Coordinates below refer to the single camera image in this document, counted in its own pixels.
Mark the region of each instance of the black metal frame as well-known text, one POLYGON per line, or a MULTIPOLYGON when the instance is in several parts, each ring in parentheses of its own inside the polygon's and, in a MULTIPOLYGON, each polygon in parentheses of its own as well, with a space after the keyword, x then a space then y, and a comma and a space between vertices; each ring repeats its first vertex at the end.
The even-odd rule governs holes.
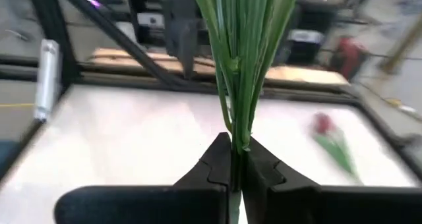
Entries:
MULTIPOLYGON (((117 67, 97 67, 88 63, 77 63, 73 54, 73 48, 69 39, 63 13, 58 0, 32 0, 38 19, 42 25, 44 35, 49 40, 57 41, 63 52, 62 83, 65 92, 73 84, 89 84, 97 86, 114 86, 124 88, 142 88, 147 90, 167 90, 172 92, 192 92, 201 94, 216 94, 216 86, 212 84, 213 78, 196 78, 193 81, 183 80, 181 75, 170 74, 158 66, 147 54, 141 51, 130 39, 121 33, 105 16, 96 11, 85 0, 69 0, 76 8, 86 14, 106 34, 115 40, 134 59, 144 65, 147 72, 133 68, 117 69, 117 67), (122 77, 112 78, 110 74, 119 74, 122 77)), ((36 59, 15 59, 12 57, 0 57, 0 63, 19 65, 35 68, 38 64, 36 59)), ((0 79, 36 81, 36 73, 21 73, 17 70, 0 71, 0 79)), ((408 143, 406 139, 396 136, 379 116, 351 89, 350 86, 339 85, 315 85, 301 82, 283 82, 267 80, 264 86, 263 98, 283 99, 292 101, 309 101, 316 103, 335 103, 357 108, 370 120, 371 124, 382 134, 392 149, 403 159, 415 175, 422 181, 422 171, 403 152, 402 148, 408 143)), ((22 137, 19 150, 7 161, 7 167, 0 168, 0 180, 5 177, 7 171, 16 162, 19 155, 25 150, 31 139, 43 126, 44 122, 34 120, 28 132, 22 137)))

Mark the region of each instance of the white cylinder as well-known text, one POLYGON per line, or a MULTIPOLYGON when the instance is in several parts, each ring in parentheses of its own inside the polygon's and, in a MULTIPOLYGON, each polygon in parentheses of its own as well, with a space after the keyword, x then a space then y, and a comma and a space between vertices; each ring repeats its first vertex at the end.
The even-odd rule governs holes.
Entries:
POLYGON ((38 65, 35 119, 47 120, 59 92, 60 48, 53 40, 42 40, 38 65))

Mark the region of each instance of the white table surface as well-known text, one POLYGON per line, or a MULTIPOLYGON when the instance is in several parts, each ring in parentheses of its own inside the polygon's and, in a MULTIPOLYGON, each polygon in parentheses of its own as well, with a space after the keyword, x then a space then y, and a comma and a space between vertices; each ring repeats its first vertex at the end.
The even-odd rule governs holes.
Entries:
MULTIPOLYGON (((364 185, 419 186, 350 107, 262 100, 253 136, 320 184, 356 185, 308 137, 317 112, 331 115, 345 131, 364 185)), ((57 199, 81 186, 172 185, 221 131, 217 96, 75 86, 5 180, 0 223, 52 224, 57 199)), ((243 206, 239 223, 247 223, 243 206)))

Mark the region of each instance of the gray floor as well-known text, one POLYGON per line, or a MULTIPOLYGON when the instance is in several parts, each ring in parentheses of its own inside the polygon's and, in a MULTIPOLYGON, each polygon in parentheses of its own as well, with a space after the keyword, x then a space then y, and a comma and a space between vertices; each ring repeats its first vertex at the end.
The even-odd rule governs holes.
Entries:
MULTIPOLYGON (((391 22, 407 22, 410 25, 412 17, 400 16, 394 3, 398 0, 370 0, 365 8, 365 14, 376 18, 386 25, 391 22)), ((25 57, 38 57, 39 45, 42 31, 38 26, 31 5, 28 0, 18 0, 18 4, 23 8, 23 18, 21 26, 33 35, 30 43, 22 42, 6 33, 9 27, 7 12, 0 3, 0 54, 23 55, 25 57)), ((117 47, 103 32, 97 29, 92 23, 84 18, 80 12, 74 9, 66 0, 61 0, 61 5, 68 22, 78 24, 69 25, 68 30, 74 45, 74 51, 79 61, 85 61, 89 55, 98 47, 117 47)), ((327 49, 333 47, 338 36, 349 34, 355 36, 371 53, 386 55, 399 39, 400 35, 387 38, 380 33, 384 26, 348 26, 347 28, 337 28, 333 30, 324 46, 327 49)), ((422 125, 410 119, 408 116, 397 112, 387 106, 380 98, 397 98, 402 100, 416 110, 422 112, 422 97, 417 86, 418 79, 422 76, 420 60, 422 58, 422 43, 409 52, 408 57, 412 60, 404 61, 400 74, 385 79, 377 68, 377 64, 383 60, 382 57, 369 59, 359 78, 355 82, 355 87, 361 92, 365 100, 398 134, 410 132, 422 133, 422 125), (377 95, 370 92, 366 87, 372 88, 377 95)), ((34 85, 19 84, 11 82, 0 82, 0 103, 30 103, 34 99, 34 85)), ((27 126, 32 117, 29 108, 0 109, 0 118, 8 123, 0 123, 0 138, 17 138, 27 126)))

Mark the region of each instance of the wooden plank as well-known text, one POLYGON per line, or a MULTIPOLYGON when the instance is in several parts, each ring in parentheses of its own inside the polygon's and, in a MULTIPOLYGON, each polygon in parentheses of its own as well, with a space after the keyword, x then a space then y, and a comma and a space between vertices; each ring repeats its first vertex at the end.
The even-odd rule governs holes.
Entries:
MULTIPOLYGON (((182 72, 181 63, 175 58, 163 53, 148 53, 161 67, 173 72, 182 72)), ((199 74, 215 74, 214 62, 211 59, 196 58, 194 71, 199 74)), ((101 65, 121 65, 142 67, 126 51, 119 49, 99 48, 92 54, 91 62, 101 65)), ((348 84, 347 80, 336 72, 326 72, 315 69, 303 69, 285 65, 272 67, 266 75, 271 80, 294 80, 318 84, 348 84)))

